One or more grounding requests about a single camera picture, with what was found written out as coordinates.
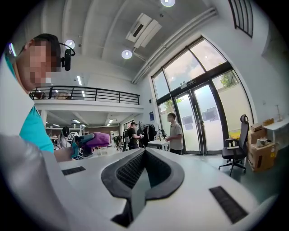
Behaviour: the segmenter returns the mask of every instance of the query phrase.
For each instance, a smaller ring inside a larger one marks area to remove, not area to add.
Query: balcony
[[[49,86],[30,93],[38,110],[143,113],[140,95],[82,86]]]

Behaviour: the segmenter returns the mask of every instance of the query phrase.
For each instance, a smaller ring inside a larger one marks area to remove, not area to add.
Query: gray t-shirt
[[[171,131],[170,136],[182,134],[182,128],[178,123],[171,125],[170,131]],[[170,148],[175,150],[182,150],[184,148],[182,144],[182,139],[172,139],[170,141]]]

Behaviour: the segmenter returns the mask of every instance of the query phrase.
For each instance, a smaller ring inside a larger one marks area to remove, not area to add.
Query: air conditioner
[[[134,47],[145,47],[162,26],[154,19],[141,13],[128,32],[126,39],[135,43]]]

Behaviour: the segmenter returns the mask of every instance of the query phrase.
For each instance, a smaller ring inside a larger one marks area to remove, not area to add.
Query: glove
[[[72,158],[75,160],[84,159],[85,156],[89,156],[93,153],[94,148],[87,149],[85,148],[85,144],[94,138],[94,134],[88,134],[83,136],[75,136],[72,141],[72,148],[73,148],[73,154]]]

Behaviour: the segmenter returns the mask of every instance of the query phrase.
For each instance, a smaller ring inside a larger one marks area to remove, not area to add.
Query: glass door
[[[177,96],[175,105],[180,118],[178,123],[183,129],[184,153],[221,154],[224,147],[223,127],[209,84]]]
[[[191,93],[186,92],[175,99],[177,105],[177,113],[180,121],[178,123],[182,126],[183,142],[186,153],[188,154],[203,154],[203,144],[200,136],[198,119],[193,110],[193,103],[191,100]]]
[[[204,130],[205,154],[218,154],[224,147],[223,129],[216,100],[209,85],[191,90],[199,107],[201,127]]]

